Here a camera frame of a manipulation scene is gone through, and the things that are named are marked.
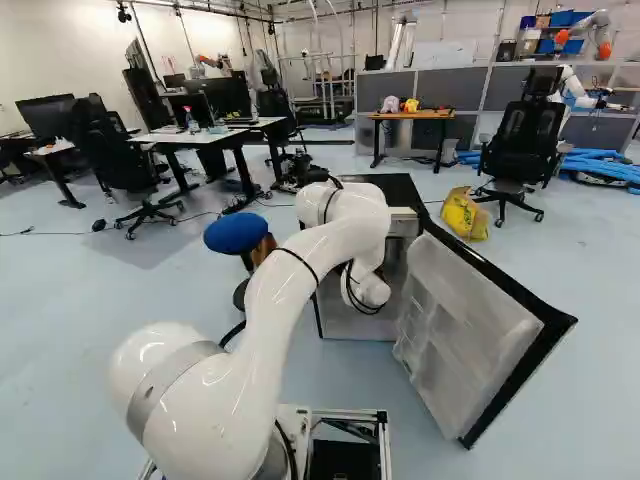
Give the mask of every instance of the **black table leg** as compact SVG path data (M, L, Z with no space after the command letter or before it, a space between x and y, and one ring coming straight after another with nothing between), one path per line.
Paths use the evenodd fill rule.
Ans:
M371 168L376 168L382 161L382 155L380 155L380 124L382 120L373 121L373 162Z
M271 164L273 165L273 173L276 177L276 183L282 182L282 167L280 166L280 154L278 153L278 146L271 137L267 137L269 142L269 155L271 156Z
M204 168L204 173L207 176L207 183L214 182L229 173L224 159L224 152L221 148L213 145L198 150L197 154L200 159L200 164L202 168Z
M436 164L433 166L433 173L440 172L440 161L442 160L442 149L447 138L447 120L440 120L440 143L438 143L438 153L436 154Z
M170 193L166 197L162 197L158 200L158 203L167 203L181 195L188 194L191 190L195 190L200 185L197 183L187 183L187 179L184 176L184 172L182 171L182 167L180 166L180 162L176 157L176 153L173 150L167 150L163 152L165 157L167 158L167 162L169 163L169 167L171 167L171 171L173 172L173 176L178 183L178 187L180 189L177 192Z
M64 196L64 200L60 200L58 203L65 207L77 208L78 210L80 210L81 208L85 208L86 205L76 200L76 197L73 196L73 193L71 193L71 190L69 190L69 187L67 187L64 175L62 173L62 168L60 166L59 155L51 154L45 156L44 165L51 175L51 178L53 178L53 181L56 182L56 185Z
M247 161L242 153L242 145L233 147L233 156L236 159L236 166L238 167L238 174L240 174L240 183L242 184L242 193L244 197L242 200L238 200L235 204L225 208L222 213L228 215L230 213L238 212L244 207L252 203L258 198L259 188L256 189L256 185L251 181L251 174L247 167Z

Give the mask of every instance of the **desk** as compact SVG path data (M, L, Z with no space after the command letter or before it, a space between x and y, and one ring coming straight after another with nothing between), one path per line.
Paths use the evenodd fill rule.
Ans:
M287 117L259 117L258 123L234 123L227 125L229 129L244 128L247 130L260 131L264 133L264 135L267 137L267 143L269 144L269 156L271 157L273 173L276 177L276 181L271 186L271 188L276 190L282 182L282 168L280 167L280 155L278 154L277 130L278 127L280 127L280 125L278 124L286 119Z
M129 139L129 142L155 143L156 148L167 157L167 162L169 162L169 166L173 171L179 190L162 198L160 200L161 203L174 200L180 195L186 195L191 190L199 187L197 183L187 183L187 180L184 177L184 172L176 158L176 152L178 150L204 149L211 151L215 155L222 156L222 161L224 161L223 150L233 151L233 156L236 159L236 165L238 167L238 173L240 174L242 192L246 196L245 202L241 205L241 207L244 207L251 203L258 193L256 187L251 181L249 168L247 167L247 162L244 158L244 154L242 153L242 145L246 141L248 134L249 130L246 129L230 130L227 133L199 132L193 135L189 132L149 133L147 135L131 138ZM207 170L209 167L204 163L203 167L205 168L207 175L209 175L209 171Z
M383 120L440 120L440 142L438 143L438 153L433 173L440 172L440 161L442 160L442 146L447 137L447 120L453 120L456 111L452 108L445 110L420 110L416 113L372 113L368 118L373 120L373 162L371 168L376 168L384 155L380 154L380 124Z
M73 195L69 187L67 186L67 181L64 178L64 173L62 171L61 160L64 155L69 154L74 151L76 146L68 140L61 139L58 140L54 145L40 147L37 150L34 150L29 153L25 153L25 157L32 158L40 163L42 163L51 178L58 186L58 189L62 193L64 200L60 200L58 203L65 207L82 209L86 207L86 205L82 202L79 202L76 197Z

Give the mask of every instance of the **black cable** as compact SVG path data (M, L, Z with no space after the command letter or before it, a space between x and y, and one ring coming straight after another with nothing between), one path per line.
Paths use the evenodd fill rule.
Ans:
M260 205L263 205L265 207L295 207L295 204L293 203L272 203L269 205L267 203L262 203L258 199L256 199L256 202L258 202Z
M34 227L33 225L25 230L20 230L19 232L13 232L13 233L0 233L0 237L13 237L16 235L24 235L24 236L35 236L35 235L91 235L92 233L98 233L98 232L94 232L94 231L89 231L89 232L34 232L36 227ZM104 228L102 230L99 230L100 232L104 231L104 230L115 230L115 227L108 227L108 228Z
M382 308L387 304L387 302L383 303L379 307L372 307L371 305L367 305L366 303L363 303L356 297L356 294L354 293L353 288L351 287L351 281L353 280L355 282L355 280L351 278L353 263L354 263L353 259L351 259L349 263L347 263L347 273L346 273L347 296L349 297L349 300L351 301L351 305L353 306L353 308L355 308L358 312L364 315L375 315L380 310L382 310Z
M280 422L276 419L276 428L280 432L282 442L284 443L284 449L287 451L287 457L289 457L289 470L291 470L291 480L298 480L298 462L296 461L296 454L293 451L289 437L284 433Z
M289 255L291 255L292 257L296 258L297 260L299 260L305 267L307 267L307 269L311 272L311 275L313 275L313 278L316 281L316 287L320 286L320 279L318 278L318 275L316 274L315 270L313 270L313 268L311 267L311 265L309 265L304 258L302 258L300 255L298 255L296 252L292 252L291 250L289 250L288 248L283 248L283 247L278 247L278 248L274 248L272 250L272 252L275 252L277 250L280 250L281 252L286 252Z
M182 222L187 222L189 220L193 220L194 218L199 218L199 217L203 217L205 215L218 215L220 216L220 212L202 212L202 213L196 213L195 215L191 215L190 217L187 218L178 218L177 221L178 223L182 223Z
M324 206L324 213L322 214L322 223L325 224L327 223L327 211L329 210L329 205L331 205L331 200L333 200L333 196L338 193L340 191L340 189L338 190L334 190L333 192L331 192L331 195L329 196L329 199L327 200L327 204Z
M187 222L189 220L193 220L194 218L199 218L199 217L203 217L205 215L220 215L220 212L201 212L201 213L196 213L195 215L192 215L190 217L187 218L179 218L176 219L176 221L178 223L182 223L182 222ZM155 221L151 221L151 222L144 222L144 223L167 223L164 220L155 220ZM116 230L115 227L106 227L103 228L102 230L98 230L98 231L89 231L89 232L35 232L34 230L36 229L36 227L34 227L33 225L30 226L29 228L26 228L24 230L20 230L19 232L13 232L13 233L0 233L0 237L13 237L16 235L25 235L25 236L35 236L35 235L91 235L93 233L100 233L100 232L105 232L107 230Z
M338 180L336 177L329 175L329 180L333 182L333 184L336 186L338 190L344 190L344 185L342 185L340 180Z
M237 334L239 334L242 330L244 330L244 328L247 326L247 321L243 320L242 322L240 322L238 325L236 325L235 327L233 327L231 330L229 330L226 335L224 337L222 337L222 340L220 340L218 342L218 345L220 345L222 348L224 348L227 343L229 343L231 341L231 339L233 339L233 337L235 337Z

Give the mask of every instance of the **blue cushion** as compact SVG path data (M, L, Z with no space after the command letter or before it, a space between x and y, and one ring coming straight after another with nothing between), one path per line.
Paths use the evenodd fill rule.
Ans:
M213 222L202 236L209 250L227 255L250 252L269 231L267 221L255 213L232 213Z

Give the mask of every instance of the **blue container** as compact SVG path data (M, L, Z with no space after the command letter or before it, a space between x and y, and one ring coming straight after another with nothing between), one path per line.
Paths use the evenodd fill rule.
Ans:
M553 53L555 51L553 46L553 40L549 38L542 39L538 42L537 53Z
M551 14L550 27L568 27L573 22L573 10L564 10Z
M567 41L567 44L562 49L562 53L577 55L578 53L580 53L583 43L584 43L583 38L576 38L576 39L569 40Z
M520 19L520 30L525 30L527 28L533 28L536 26L536 16L535 15L527 15L526 17L522 17Z
M593 12L573 12L573 15L571 16L571 25L575 25L580 20L582 20L583 18L587 18L592 13Z

